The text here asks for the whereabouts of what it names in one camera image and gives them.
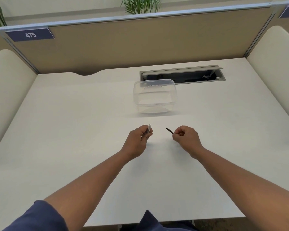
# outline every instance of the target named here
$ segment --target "hand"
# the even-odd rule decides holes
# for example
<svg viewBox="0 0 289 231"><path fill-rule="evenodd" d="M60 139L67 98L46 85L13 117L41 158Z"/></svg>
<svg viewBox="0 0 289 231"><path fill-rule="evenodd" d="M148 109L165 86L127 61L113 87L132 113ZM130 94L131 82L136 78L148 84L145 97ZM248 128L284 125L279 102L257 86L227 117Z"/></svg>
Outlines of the hand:
<svg viewBox="0 0 289 231"><path fill-rule="evenodd" d="M128 154L131 157L131 160L139 157L147 147L147 140L153 134L152 128L150 129L150 133L148 134L146 133L147 129L148 126L143 125L131 131L127 136L121 152Z"/></svg>
<svg viewBox="0 0 289 231"><path fill-rule="evenodd" d="M191 157L196 159L197 153L204 149L201 145L198 133L191 127L180 126L172 135L173 140L177 141L181 147L187 151Z"/></svg>

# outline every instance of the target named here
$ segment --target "clear plastic box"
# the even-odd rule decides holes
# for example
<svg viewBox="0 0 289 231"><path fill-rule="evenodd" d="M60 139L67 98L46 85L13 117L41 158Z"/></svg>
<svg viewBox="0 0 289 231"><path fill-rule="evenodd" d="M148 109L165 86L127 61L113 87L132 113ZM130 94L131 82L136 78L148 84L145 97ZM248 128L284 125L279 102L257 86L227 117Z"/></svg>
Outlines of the clear plastic box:
<svg viewBox="0 0 289 231"><path fill-rule="evenodd" d="M135 82L134 102L140 113L169 112L177 102L176 85L171 79Z"/></svg>

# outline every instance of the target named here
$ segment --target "white marker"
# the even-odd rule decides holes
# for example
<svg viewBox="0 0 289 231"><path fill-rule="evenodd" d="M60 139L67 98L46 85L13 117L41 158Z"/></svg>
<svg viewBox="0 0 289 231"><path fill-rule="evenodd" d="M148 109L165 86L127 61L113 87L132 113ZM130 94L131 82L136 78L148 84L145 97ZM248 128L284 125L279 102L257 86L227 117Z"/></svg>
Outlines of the white marker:
<svg viewBox="0 0 289 231"><path fill-rule="evenodd" d="M147 134L150 133L151 125L148 126Z"/></svg>

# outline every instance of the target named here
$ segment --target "desk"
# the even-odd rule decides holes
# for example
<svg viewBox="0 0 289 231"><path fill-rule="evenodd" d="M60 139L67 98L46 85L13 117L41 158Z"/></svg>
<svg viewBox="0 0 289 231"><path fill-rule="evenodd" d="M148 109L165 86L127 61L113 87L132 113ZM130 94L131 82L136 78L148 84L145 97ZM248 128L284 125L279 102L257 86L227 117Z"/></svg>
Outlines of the desk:
<svg viewBox="0 0 289 231"><path fill-rule="evenodd" d="M139 114L139 71L219 65L226 81L176 85L174 111ZM0 229L116 153L130 130L151 124L145 152L128 163L86 223L137 223L243 214L172 140L166 127L194 127L203 145L289 190L289 116L245 58L38 75L0 143Z"/></svg>

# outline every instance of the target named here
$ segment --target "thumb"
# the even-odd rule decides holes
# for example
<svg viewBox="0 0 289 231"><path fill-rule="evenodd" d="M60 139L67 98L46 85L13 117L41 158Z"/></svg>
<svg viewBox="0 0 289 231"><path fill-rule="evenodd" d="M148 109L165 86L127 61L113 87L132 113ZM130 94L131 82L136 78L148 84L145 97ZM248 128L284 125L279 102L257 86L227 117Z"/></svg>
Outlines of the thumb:
<svg viewBox="0 0 289 231"><path fill-rule="evenodd" d="M177 134L172 134L172 138L174 141L180 143L182 136L179 136Z"/></svg>
<svg viewBox="0 0 289 231"><path fill-rule="evenodd" d="M143 135L141 137L141 141L144 143L147 143L147 140L148 140L148 138L150 138L151 135L153 135L153 133L148 133L148 134Z"/></svg>

